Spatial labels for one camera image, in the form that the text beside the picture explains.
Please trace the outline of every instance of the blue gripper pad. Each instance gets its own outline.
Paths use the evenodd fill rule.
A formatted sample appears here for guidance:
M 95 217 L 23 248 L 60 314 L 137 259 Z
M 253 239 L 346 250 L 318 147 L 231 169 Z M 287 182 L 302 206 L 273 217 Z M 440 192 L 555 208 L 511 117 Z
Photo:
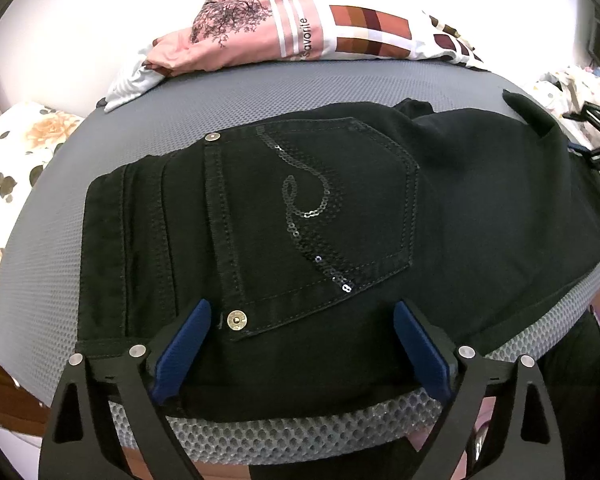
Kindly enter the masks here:
M 426 323 L 422 314 L 419 317 L 427 330 L 406 304 L 399 301 L 394 308 L 394 330 L 418 382 L 429 397 L 445 404 L 454 396 L 452 381 L 458 371 L 458 362 L 448 336 L 438 327 Z
M 157 404 L 178 394 L 210 327 L 211 305 L 200 300 L 155 362 L 151 396 Z

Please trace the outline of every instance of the tree print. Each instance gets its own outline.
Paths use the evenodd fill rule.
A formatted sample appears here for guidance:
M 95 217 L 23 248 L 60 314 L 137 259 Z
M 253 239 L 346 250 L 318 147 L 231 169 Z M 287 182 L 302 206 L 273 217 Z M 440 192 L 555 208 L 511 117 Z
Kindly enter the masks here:
M 206 0 L 193 21 L 191 43 L 211 38 L 223 47 L 230 32 L 254 32 L 271 15 L 260 0 Z

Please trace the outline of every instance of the blue pad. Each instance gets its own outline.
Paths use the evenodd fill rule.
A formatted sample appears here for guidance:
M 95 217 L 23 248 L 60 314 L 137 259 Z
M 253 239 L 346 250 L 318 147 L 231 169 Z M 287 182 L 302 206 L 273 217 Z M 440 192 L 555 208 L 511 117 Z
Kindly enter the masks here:
M 151 396 L 157 404 L 178 394 L 210 327 L 211 305 L 200 300 L 155 365 Z
M 403 301 L 394 308 L 394 330 L 429 397 L 445 404 L 453 397 L 451 371 L 426 330 Z

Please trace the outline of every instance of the gray mesh surface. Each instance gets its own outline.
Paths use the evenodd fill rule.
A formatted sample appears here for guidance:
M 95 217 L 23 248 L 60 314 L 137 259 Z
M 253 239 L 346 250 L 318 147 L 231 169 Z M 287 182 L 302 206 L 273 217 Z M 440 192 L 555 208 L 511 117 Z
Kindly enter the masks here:
M 473 107 L 520 119 L 502 100 L 503 88 L 520 91 L 497 75 L 442 62 L 270 63 L 181 76 L 109 114 L 95 110 L 40 176 L 7 244 L 0 265 L 0 364 L 51 403 L 75 344 L 84 198 L 101 174 L 183 148 L 207 132 L 332 102 L 393 105 L 411 97 L 431 102 L 435 111 Z M 537 356 L 557 341 L 586 308 L 600 281 L 597 272 L 570 307 L 552 310 L 551 323 L 525 331 L 502 350 L 503 358 L 523 348 Z M 432 423 L 436 410 L 415 392 L 340 417 L 172 425 L 196 460 L 293 462 L 393 440 Z M 122 408 L 113 411 L 122 442 L 134 446 Z

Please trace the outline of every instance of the metal rivet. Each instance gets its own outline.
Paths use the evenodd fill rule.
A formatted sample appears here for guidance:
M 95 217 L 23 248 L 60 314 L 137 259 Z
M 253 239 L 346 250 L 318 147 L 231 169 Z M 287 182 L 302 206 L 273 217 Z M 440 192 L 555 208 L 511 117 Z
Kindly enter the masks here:
M 144 345 L 133 345 L 129 349 L 129 355 L 131 357 L 142 357 L 146 352 L 146 346 Z
M 77 366 L 82 362 L 82 354 L 74 354 L 69 357 L 69 364 L 71 366 Z
M 247 326 L 247 315 L 241 310 L 234 310 L 226 317 L 226 323 L 231 330 L 242 330 Z
M 473 359 L 475 357 L 475 350 L 470 346 L 461 346 L 458 349 L 458 353 L 465 359 Z
M 536 362 L 530 355 L 523 355 L 520 358 L 520 362 L 525 365 L 527 368 L 533 368 Z

